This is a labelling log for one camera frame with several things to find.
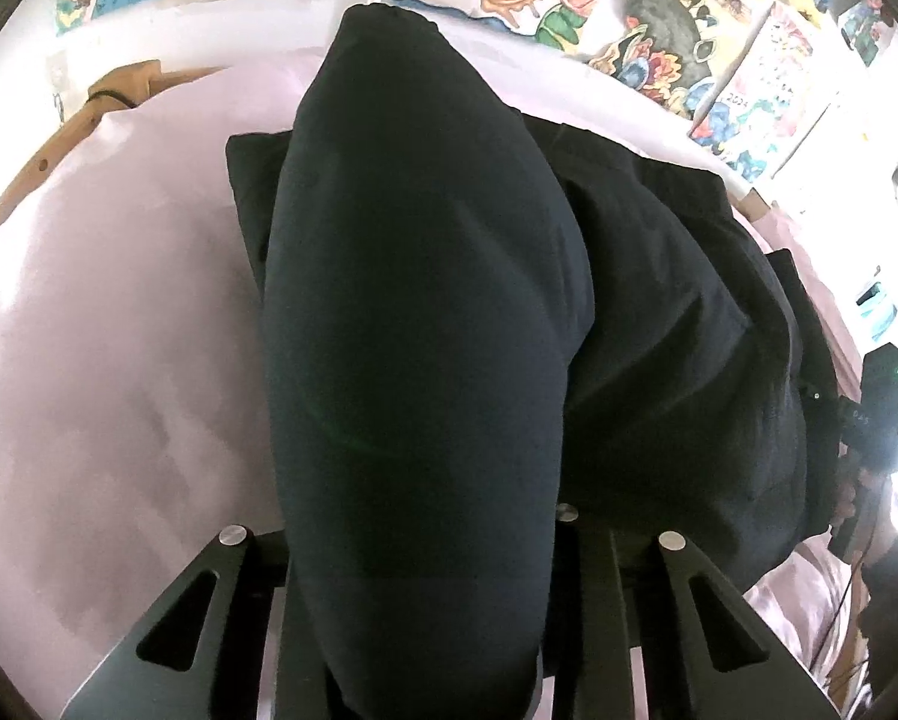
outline cable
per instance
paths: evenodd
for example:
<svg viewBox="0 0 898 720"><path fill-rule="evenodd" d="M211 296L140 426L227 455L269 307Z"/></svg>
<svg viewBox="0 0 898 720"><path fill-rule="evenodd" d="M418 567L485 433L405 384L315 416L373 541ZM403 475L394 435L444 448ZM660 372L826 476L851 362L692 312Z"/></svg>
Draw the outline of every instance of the cable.
<svg viewBox="0 0 898 720"><path fill-rule="evenodd" d="M138 103L129 100L123 93L117 92L115 89L98 89L95 92L92 92L86 100L86 104L88 105L89 103L92 103L93 100L98 100L99 98L113 98L117 103L122 103L129 109L139 107Z"/></svg>
<svg viewBox="0 0 898 720"><path fill-rule="evenodd" d="M869 658L864 658L862 659L862 661L859 661L858 664L854 664L841 674L837 674L835 677L830 677L830 679L825 684L825 687L830 691L842 688L846 683L849 683L849 681L854 678L860 672L863 666L868 664L868 662Z"/></svg>
<svg viewBox="0 0 898 720"><path fill-rule="evenodd" d="M887 476L882 480L882 485L879 486L879 498L876 500L876 505L882 501L883 495L886 494L886 485L889 483L889 477ZM879 517L879 509L876 509L876 517ZM844 605L846 605L846 597L849 596L849 591L852 589L852 582L856 578L856 572L862 569L863 562L866 559L866 555L869 555L870 548L873 547L873 539L875 538L875 528L878 525L878 522L873 522L873 531L870 533L869 541L866 542L866 547L863 550L863 554L859 557L859 561L856 562L856 565L852 567L852 572L849 575L849 581L846 583L846 589L843 590L843 597L839 599L839 605L837 605L835 613L832 615L832 619L830 620L830 624L825 628L825 633L822 635L822 638L819 640L819 646L816 648L816 654L812 656L812 661L809 662L809 673L812 674L813 669L816 668L816 664L819 662L820 655L822 654L822 647L825 647L825 642L830 638L830 634L832 633L833 627L836 625L836 620L839 619L839 614L842 612Z"/></svg>
<svg viewBox="0 0 898 720"><path fill-rule="evenodd" d="M859 688L856 688L856 693L854 693L854 696L852 696L852 701L849 702L849 704L848 704L849 712L852 713L853 717L858 716L856 712L852 711L856 706L856 702L859 701L859 697L863 694L863 691L869 687L870 687L870 684L868 682L866 682L865 680L863 680L862 685L859 685ZM870 702L872 702L872 701L873 701L872 689L870 689Z"/></svg>

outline metal bolt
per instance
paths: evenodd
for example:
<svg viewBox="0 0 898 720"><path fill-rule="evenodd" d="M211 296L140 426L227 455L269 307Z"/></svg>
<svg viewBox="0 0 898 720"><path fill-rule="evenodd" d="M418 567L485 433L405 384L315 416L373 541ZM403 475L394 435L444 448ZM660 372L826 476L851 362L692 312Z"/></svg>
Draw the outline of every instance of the metal bolt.
<svg viewBox="0 0 898 720"><path fill-rule="evenodd" d="M243 543L248 535L249 531L241 525L226 525L220 531L218 540L227 547L235 547Z"/></svg>
<svg viewBox="0 0 898 720"><path fill-rule="evenodd" d="M686 547L686 539L676 531L666 531L659 536L659 546L670 552L678 552Z"/></svg>
<svg viewBox="0 0 898 720"><path fill-rule="evenodd" d="M570 504L561 503L556 506L556 519L559 522L575 522L579 519L579 510Z"/></svg>

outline wooden slat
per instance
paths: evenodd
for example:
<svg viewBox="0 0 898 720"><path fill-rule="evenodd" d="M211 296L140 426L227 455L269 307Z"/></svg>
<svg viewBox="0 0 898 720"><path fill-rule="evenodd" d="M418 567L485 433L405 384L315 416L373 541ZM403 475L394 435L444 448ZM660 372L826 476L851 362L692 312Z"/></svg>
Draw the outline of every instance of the wooden slat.
<svg viewBox="0 0 898 720"><path fill-rule="evenodd" d="M162 72L158 59L138 62L116 68L89 87L89 95L101 91L118 92L132 103L140 105L164 90L201 79L215 73L217 68ZM30 193L46 183L59 163L86 138L95 132L102 117L111 111L125 110L127 106L110 97L98 97L82 106L71 119L63 124L44 146L36 152L12 180L0 197L0 227Z"/></svg>
<svg viewBox="0 0 898 720"><path fill-rule="evenodd" d="M764 215L769 213L771 206L767 203L755 189L750 190L743 199L734 202L736 210L746 217L749 223L760 220Z"/></svg>

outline wall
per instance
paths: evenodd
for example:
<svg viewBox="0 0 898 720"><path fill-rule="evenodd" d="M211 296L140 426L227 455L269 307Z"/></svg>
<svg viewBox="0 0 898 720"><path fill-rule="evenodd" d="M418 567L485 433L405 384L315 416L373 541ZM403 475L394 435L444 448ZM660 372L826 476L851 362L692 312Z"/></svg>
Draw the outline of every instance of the wall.
<svg viewBox="0 0 898 720"><path fill-rule="evenodd" d="M760 186L793 213L820 276L846 309L880 268L898 307L898 33L866 69L846 66L832 108L773 181ZM851 324L861 329L861 325ZM863 353L877 344L856 333ZM880 343L898 346L898 317ZM894 480L898 498L898 474Z"/></svg>
<svg viewBox="0 0 898 720"><path fill-rule="evenodd" d="M336 0L147 1L61 37L54 6L23 0L0 33L0 194L58 127L56 88L71 114L92 83L132 62L158 58L172 71L322 46Z"/></svg>

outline wooden bed frame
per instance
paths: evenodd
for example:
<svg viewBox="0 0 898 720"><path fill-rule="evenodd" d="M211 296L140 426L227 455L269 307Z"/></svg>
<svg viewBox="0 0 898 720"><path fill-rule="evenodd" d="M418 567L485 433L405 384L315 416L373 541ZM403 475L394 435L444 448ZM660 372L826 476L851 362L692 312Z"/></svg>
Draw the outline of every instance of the wooden bed frame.
<svg viewBox="0 0 898 720"><path fill-rule="evenodd" d="M66 155L95 132L102 117L141 105L161 92L215 73L218 68L163 73L158 59L116 68L89 87L89 101L25 163L0 197L0 227L32 191L44 184Z"/></svg>

